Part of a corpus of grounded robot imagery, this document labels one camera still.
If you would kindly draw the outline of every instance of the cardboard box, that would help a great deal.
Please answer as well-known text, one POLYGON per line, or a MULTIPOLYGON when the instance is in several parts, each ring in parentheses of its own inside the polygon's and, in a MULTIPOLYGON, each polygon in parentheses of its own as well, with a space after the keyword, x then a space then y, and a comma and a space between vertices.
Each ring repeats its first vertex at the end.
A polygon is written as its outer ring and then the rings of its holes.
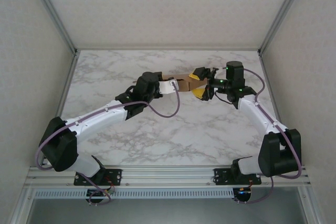
POLYGON ((207 84, 207 79, 205 78, 203 81, 198 81, 189 77, 189 74, 163 74, 162 79, 168 80, 173 77, 178 82, 179 92, 187 92, 193 89, 197 89, 203 85, 207 84))

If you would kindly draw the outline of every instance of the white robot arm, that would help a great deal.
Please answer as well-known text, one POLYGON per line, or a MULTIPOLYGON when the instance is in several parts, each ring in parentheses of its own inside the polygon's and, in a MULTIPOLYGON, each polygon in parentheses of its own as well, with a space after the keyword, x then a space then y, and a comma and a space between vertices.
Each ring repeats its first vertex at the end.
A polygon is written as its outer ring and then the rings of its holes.
MULTIPOLYGON (((227 63, 225 80, 215 78, 217 70, 203 67, 190 74, 193 79, 207 79, 204 91, 194 92, 195 95, 197 93, 196 97, 208 101, 216 93, 226 94, 228 101, 247 116, 263 137, 258 155, 233 161, 230 173, 236 184, 241 185, 241 178, 246 178, 249 174, 270 177, 298 170, 301 162, 299 132, 295 129, 289 130, 260 105, 258 94, 251 87, 245 86, 244 67, 241 62, 227 63)), ((176 92, 178 95, 178 88, 176 79, 163 81, 162 73, 145 72, 135 86, 129 87, 125 93, 105 106, 66 121, 60 117, 52 119, 40 142, 39 150, 42 150, 56 171, 74 170, 99 184, 104 166, 93 156, 78 154, 77 145, 104 127, 141 113, 146 106, 150 106, 153 99, 160 98, 163 94, 176 92)))

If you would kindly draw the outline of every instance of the cable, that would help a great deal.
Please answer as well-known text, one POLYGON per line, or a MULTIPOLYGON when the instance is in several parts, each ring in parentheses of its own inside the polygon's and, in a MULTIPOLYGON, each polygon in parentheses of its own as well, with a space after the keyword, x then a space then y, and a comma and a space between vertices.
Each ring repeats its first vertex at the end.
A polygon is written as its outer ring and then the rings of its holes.
MULTIPOLYGON (((172 118, 174 115, 176 115, 178 113, 178 111, 180 110, 180 105, 181 105, 181 101, 180 101, 180 95, 179 95, 179 91, 177 90, 176 86, 175 86, 175 83, 172 82, 172 85, 175 89, 175 93, 176 93, 176 97, 177 97, 177 108, 176 108, 176 111, 171 114, 171 115, 163 115, 161 114, 160 112, 158 112, 152 105, 150 105, 149 103, 147 102, 144 102, 144 101, 137 101, 137 102, 128 102, 128 103, 123 103, 123 104, 117 104, 117 105, 113 105, 113 106, 110 106, 110 107, 107 107, 108 110, 113 110, 113 109, 116 109, 116 108, 120 108, 120 107, 125 107, 125 106, 130 106, 130 105, 135 105, 135 104, 145 104, 147 105, 155 114, 163 117, 163 118, 172 118)), ((93 112, 81 119, 79 119, 77 122, 78 123, 82 123, 83 121, 93 117, 93 116, 96 116, 100 113, 104 113, 106 112, 106 109, 101 109, 99 111, 96 111, 96 112, 93 112)), ((58 135, 59 133, 61 133, 62 131, 72 127, 76 125, 76 122, 73 122, 73 123, 70 123, 68 125, 65 125, 63 126, 62 128, 58 129, 57 131, 53 132, 52 135, 48 136, 44 142, 38 147, 36 153, 35 153, 35 165, 37 168, 39 168, 40 170, 50 170, 52 169, 53 167, 52 166, 49 166, 49 167, 42 167, 39 162, 38 162, 38 156, 40 154, 40 152, 42 151, 43 147, 46 146, 50 140, 52 140, 56 135, 58 135)))
POLYGON ((232 103, 230 103, 230 102, 228 102, 228 101, 225 101, 225 100, 223 100, 222 98, 220 98, 220 97, 218 96, 217 90, 215 91, 215 96, 216 96, 220 101, 222 101, 222 102, 226 102, 227 104, 232 104, 232 103))
MULTIPOLYGON (((259 80, 261 81, 261 83, 263 84, 262 85, 262 89, 256 94, 255 96, 255 102, 258 102, 258 96, 263 92, 263 90, 265 89, 265 82, 264 80, 262 79, 262 77, 260 75, 258 75, 257 73, 249 70, 249 69, 246 69, 244 68, 245 71, 247 72, 250 72, 252 74, 254 74, 256 77, 259 78, 259 80)), ((275 123, 275 121, 270 117, 270 115, 258 104, 257 105, 257 108, 265 115, 265 117, 267 117, 267 119, 271 122, 271 123, 275 123)), ((281 135, 284 137, 286 143, 288 144, 288 147, 290 148, 290 150, 292 151, 293 153, 293 156, 294 156, 294 159, 298 165, 298 173, 294 176, 287 176, 287 175, 278 175, 279 177, 282 177, 282 178, 287 178, 287 179, 296 179, 298 177, 301 176, 301 173, 302 173, 302 167, 301 167, 301 162, 300 162, 300 159, 298 157, 298 154, 296 153, 296 151, 294 150, 294 147, 292 145, 292 143, 290 142, 288 136, 284 133, 284 131, 278 126, 278 125, 275 125, 276 129, 281 133, 281 135)))
MULTIPOLYGON (((176 111, 171 114, 171 115, 163 115, 161 114, 160 112, 158 112, 152 105, 150 105, 149 103, 147 102, 144 102, 144 101, 137 101, 137 102, 129 102, 129 103, 124 103, 124 104, 118 104, 118 105, 113 105, 113 106, 110 106, 110 107, 107 107, 108 110, 113 110, 113 109, 116 109, 116 108, 120 108, 120 107, 125 107, 125 106, 130 106, 130 105, 135 105, 135 104, 145 104, 146 106, 148 106, 155 114, 163 117, 163 118, 172 118, 174 115, 176 115, 178 113, 178 111, 180 110, 180 105, 181 105, 181 101, 180 101, 180 95, 179 95, 179 91, 177 90, 176 88, 176 85, 174 82, 172 82, 172 85, 174 87, 174 90, 175 90, 175 93, 176 93, 176 98, 177 98, 177 108, 176 108, 176 111)), ((96 111, 96 112, 93 112, 83 118, 81 118, 80 120, 78 120, 77 122, 78 123, 82 123, 83 121, 93 117, 93 116, 96 116, 100 113, 104 113, 106 112, 106 109, 101 109, 99 111, 96 111)), ((53 134, 51 134, 50 136, 48 136, 44 141, 43 143, 38 147, 36 153, 35 153, 35 165, 38 169, 40 170, 50 170, 52 169, 53 167, 52 166, 49 166, 49 167, 42 167, 39 162, 38 162, 38 156, 39 154, 41 153, 42 149, 44 146, 46 146, 56 135, 58 135, 59 133, 61 133, 62 131, 72 127, 76 125, 76 122, 73 122, 73 123, 70 123, 68 125, 65 125, 63 126, 62 128, 58 129, 57 131, 53 132, 53 134)), ((109 203, 112 199, 109 195, 108 192, 106 192, 104 189, 100 188, 98 185, 96 185, 93 181, 91 181, 87 176, 85 176, 84 174, 81 174, 79 173, 84 179, 87 180, 87 182, 89 182, 91 185, 93 185, 98 191, 104 193, 107 197, 108 197, 108 201, 106 202, 103 202, 103 203, 96 203, 96 206, 97 205, 105 205, 107 203, 109 203)), ((96 194, 98 191, 94 191, 90 197, 89 197, 89 204, 91 204, 91 198, 94 194, 96 194)))
POLYGON ((94 194, 96 194, 97 192, 102 192, 103 194, 105 194, 107 197, 108 197, 108 201, 105 201, 105 202, 101 202, 101 203, 94 203, 96 206, 101 206, 101 205, 106 205, 107 203, 110 203, 111 202, 111 196, 109 195, 109 193, 107 191, 105 191, 104 189, 101 189, 99 186, 97 186, 94 182, 92 182, 92 180, 90 180, 87 176, 85 176, 84 174, 82 173, 78 173, 80 174, 84 179, 86 179, 87 182, 89 182, 91 185, 93 185, 97 191, 94 191, 90 197, 89 197, 89 204, 92 204, 91 202, 91 198, 93 197, 94 194))
POLYGON ((271 189, 269 190, 267 195, 261 197, 260 199, 256 199, 256 200, 252 200, 252 201, 239 201, 237 199, 234 199, 234 201, 237 202, 238 204, 254 204, 254 203, 258 203, 258 202, 261 202, 261 201, 267 199, 273 193, 273 190, 274 190, 273 178, 270 177, 270 179, 271 179, 271 189))

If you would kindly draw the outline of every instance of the marble surface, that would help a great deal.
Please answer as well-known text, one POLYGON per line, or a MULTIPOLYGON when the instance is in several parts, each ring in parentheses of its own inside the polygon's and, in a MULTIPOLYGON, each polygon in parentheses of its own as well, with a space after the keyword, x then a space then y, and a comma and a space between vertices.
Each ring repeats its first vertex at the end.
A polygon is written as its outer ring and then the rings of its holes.
MULTIPOLYGON (((62 118, 107 104, 145 71, 189 73, 196 67, 225 66, 230 60, 241 61, 263 76, 254 51, 82 51, 62 118)), ((245 79, 256 91, 261 88, 252 74, 245 73, 245 79)), ((95 155, 106 165, 228 165, 235 158, 259 152, 261 137, 232 105, 216 97, 200 101, 191 92, 180 96, 181 108, 175 117, 161 118, 146 108, 93 135, 79 145, 79 152, 95 155)), ((267 89, 260 100, 274 114, 267 89)), ((176 95, 165 95, 151 104, 163 114, 172 114, 176 95)))

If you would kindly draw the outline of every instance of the aluminum frame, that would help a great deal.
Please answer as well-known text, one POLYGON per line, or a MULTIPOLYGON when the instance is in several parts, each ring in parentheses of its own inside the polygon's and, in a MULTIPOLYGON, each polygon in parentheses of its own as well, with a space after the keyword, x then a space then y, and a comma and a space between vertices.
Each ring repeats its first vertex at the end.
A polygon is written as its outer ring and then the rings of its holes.
POLYGON ((156 47, 156 46, 136 46, 136 47, 113 47, 113 48, 90 48, 90 47, 83 47, 79 48, 79 50, 94 50, 94 51, 116 51, 116 50, 158 50, 158 51, 257 51, 258 48, 256 47, 156 47))
POLYGON ((286 14, 288 13, 288 10, 290 8, 290 6, 292 5, 292 3, 294 2, 294 0, 284 0, 284 2, 282 3, 280 10, 278 11, 271 27, 269 28, 264 41, 261 43, 260 46, 260 55, 262 56, 264 54, 264 52, 266 51, 267 47, 269 46, 269 44, 271 43, 271 41, 273 40, 275 34, 277 33, 283 19, 285 18, 286 14))
MULTIPOLYGON (((62 91, 62 96, 58 104, 56 115, 61 115, 64 108, 65 100, 70 88, 71 80, 76 68, 79 54, 73 45, 70 36, 68 35, 62 21, 60 20, 55 8, 50 0, 41 0, 46 8, 51 20, 60 32, 63 40, 73 54, 73 60, 69 68, 67 80, 62 91)), ((262 56, 268 45, 274 38, 281 22, 287 14, 292 2, 294 0, 284 0, 275 20, 273 21, 268 33, 262 42, 259 50, 260 63, 265 74, 266 82, 268 84, 272 103, 276 112, 276 116, 280 119, 279 111, 276 106, 274 95, 269 85, 267 73, 262 61, 262 56)), ((199 48, 190 48, 188 50, 201 50, 199 48)), ((228 168, 228 166, 108 166, 108 168, 123 169, 122 184, 118 189, 158 189, 158 188, 230 188, 229 186, 216 186, 212 182, 213 168, 228 168)), ((10 221, 11 224, 24 224, 29 217, 30 209, 36 195, 36 191, 44 189, 69 189, 69 190, 83 190, 91 187, 75 187, 73 183, 74 172, 57 173, 55 171, 40 171, 32 167, 29 170, 24 188, 21 192, 18 204, 10 221)), ((264 176, 261 177, 262 184, 258 187, 270 187, 270 179, 264 176)), ((303 209, 305 211, 308 224, 325 223, 320 215, 316 199, 312 192, 306 170, 303 169, 302 176, 296 180, 288 180, 280 177, 275 177, 275 186, 292 186, 299 190, 300 199, 303 209)))
POLYGON ((55 24, 57 30, 59 31, 62 39, 64 40, 64 42, 68 46, 69 50, 72 52, 73 55, 75 55, 76 54, 75 46, 72 43, 72 40, 71 40, 67 30, 65 29, 61 19, 59 18, 52 2, 50 0, 41 0, 41 2, 43 3, 46 11, 48 12, 48 14, 50 16, 50 19, 55 24))

